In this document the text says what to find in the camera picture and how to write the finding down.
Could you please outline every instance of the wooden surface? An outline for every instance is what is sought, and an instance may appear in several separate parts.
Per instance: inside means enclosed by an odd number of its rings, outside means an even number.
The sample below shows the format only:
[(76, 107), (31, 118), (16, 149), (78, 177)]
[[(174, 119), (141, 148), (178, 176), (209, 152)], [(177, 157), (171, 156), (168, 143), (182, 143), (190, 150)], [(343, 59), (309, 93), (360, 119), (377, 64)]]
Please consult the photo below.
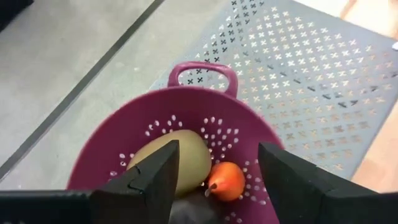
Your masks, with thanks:
[[(398, 40), (398, 0), (296, 0)], [(398, 104), (391, 111), (353, 182), (377, 192), (398, 191)]]

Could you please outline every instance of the perforated metal mat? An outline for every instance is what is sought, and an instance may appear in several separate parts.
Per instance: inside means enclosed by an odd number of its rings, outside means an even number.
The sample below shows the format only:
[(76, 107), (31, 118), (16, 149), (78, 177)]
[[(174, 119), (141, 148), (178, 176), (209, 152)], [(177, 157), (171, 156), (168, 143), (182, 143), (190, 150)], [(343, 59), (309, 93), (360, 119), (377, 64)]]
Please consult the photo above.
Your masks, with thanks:
[[(393, 43), (297, 2), (232, 0), (179, 61), (233, 68), (238, 98), (274, 127), (286, 150), (349, 179), (397, 98)], [(206, 70), (180, 81), (220, 91), (228, 85)]]

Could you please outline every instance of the gray floor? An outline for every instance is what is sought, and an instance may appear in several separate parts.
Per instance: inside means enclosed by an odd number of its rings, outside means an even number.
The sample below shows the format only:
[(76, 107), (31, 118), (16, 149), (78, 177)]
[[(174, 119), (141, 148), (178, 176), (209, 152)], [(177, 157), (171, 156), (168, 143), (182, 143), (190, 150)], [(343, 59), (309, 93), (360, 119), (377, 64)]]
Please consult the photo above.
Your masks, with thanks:
[[(149, 1), (141, 1), (141, 4), (137, 4), (136, 1), (134, 4), (120, 1), (117, 4), (118, 7), (107, 6), (110, 2), (114, 1), (101, 1), (104, 4), (102, 7), (90, 9), (92, 10), (90, 12), (96, 15), (95, 18), (88, 16), (81, 6), (75, 9), (82, 14), (85, 12), (87, 23), (85, 28), (81, 27), (81, 30), (75, 32), (61, 32), (64, 28), (58, 28), (57, 32), (68, 37), (65, 38), (68, 44), (60, 44), (60, 37), (53, 36), (53, 42), (47, 45), (40, 41), (40, 38), (44, 38), (40, 37), (43, 34), (36, 34), (35, 39), (40, 42), (41, 47), (38, 46), (40, 44), (31, 46), (34, 49), (29, 49), (30, 55), (24, 57), (24, 63), (29, 64), (29, 69), (15, 65), (15, 61), (18, 60), (12, 58), (10, 47), (7, 54), (2, 53), (0, 69), (6, 68), (8, 72), (1, 71), (0, 76), (0, 85), (2, 85), (0, 91), (4, 91), (0, 96), (2, 99), (0, 129), (4, 132), (0, 135), (0, 141), (6, 141), (7, 147), (0, 151), (0, 162), (18, 148), (79, 78), (93, 66), (95, 60), (98, 60), (132, 24), (139, 12), (150, 4)], [(0, 189), (64, 188), (81, 147), (95, 127), (122, 104), (145, 93), (154, 81), (189, 48), (190, 44), (197, 40), (207, 23), (227, 2), (227, 0), (166, 0), (98, 74), (27, 157), (0, 183)], [(42, 2), (36, 3), (35, 7), (39, 7)], [(63, 1), (57, 1), (57, 3), (66, 4)], [(49, 7), (46, 6), (47, 14), (51, 12)], [(36, 14), (37, 11), (43, 9), (32, 7), (29, 10), (26, 12), (28, 15)], [(75, 18), (76, 13), (72, 8), (70, 9), (69, 29), (72, 29), (73, 23), (83, 26), (83, 22)], [(15, 44), (13, 34), (22, 32), (18, 31), (20, 29), (18, 23), (23, 24), (32, 20), (27, 18), (28, 21), (23, 21), (25, 17), (22, 15), (5, 30), (4, 34), (0, 34), (0, 47), (6, 47), (4, 42)], [(36, 17), (40, 17), (42, 21), (48, 21), (45, 19), (46, 16), (36, 15)], [(48, 46), (48, 50), (44, 51), (48, 53), (44, 55), (41, 50), (43, 45)], [(4, 67), (6, 62), (13, 63), (10, 63), (9, 67)]]
[(36, 0), (0, 32), (0, 164), (152, 0)]

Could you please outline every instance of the colander handle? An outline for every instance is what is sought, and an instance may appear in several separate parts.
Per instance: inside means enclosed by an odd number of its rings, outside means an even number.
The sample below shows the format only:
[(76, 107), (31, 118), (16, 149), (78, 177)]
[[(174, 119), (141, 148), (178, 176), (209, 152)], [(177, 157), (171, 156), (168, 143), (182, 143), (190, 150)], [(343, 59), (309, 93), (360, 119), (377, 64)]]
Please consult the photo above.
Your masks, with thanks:
[(232, 96), (233, 98), (236, 98), (236, 95), (238, 94), (238, 78), (235, 72), (225, 65), (219, 65), (215, 63), (207, 63), (207, 62), (180, 63), (176, 65), (173, 68), (172, 72), (170, 73), (169, 83), (167, 84), (167, 87), (180, 86), (180, 83), (178, 82), (178, 76), (182, 72), (189, 69), (209, 69), (211, 71), (223, 74), (224, 76), (227, 77), (229, 81), (229, 85), (225, 90), (225, 94)]

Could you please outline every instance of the pink colander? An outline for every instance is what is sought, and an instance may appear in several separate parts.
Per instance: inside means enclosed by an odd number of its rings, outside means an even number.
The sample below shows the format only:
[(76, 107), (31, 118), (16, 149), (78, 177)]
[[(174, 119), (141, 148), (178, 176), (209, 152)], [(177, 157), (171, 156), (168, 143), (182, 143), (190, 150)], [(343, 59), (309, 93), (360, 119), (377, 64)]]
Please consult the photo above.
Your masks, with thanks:
[[(226, 76), (225, 93), (195, 86), (180, 86), (185, 70), (202, 68)], [(278, 223), (257, 160), (259, 142), (279, 138), (262, 118), (236, 99), (236, 74), (224, 65), (186, 62), (171, 72), (168, 87), (131, 100), (108, 117), (84, 146), (68, 189), (95, 189), (122, 174), (142, 146), (163, 134), (190, 129), (206, 139), (213, 163), (231, 161), (246, 176), (239, 200), (229, 203), (224, 218), (231, 223)]]

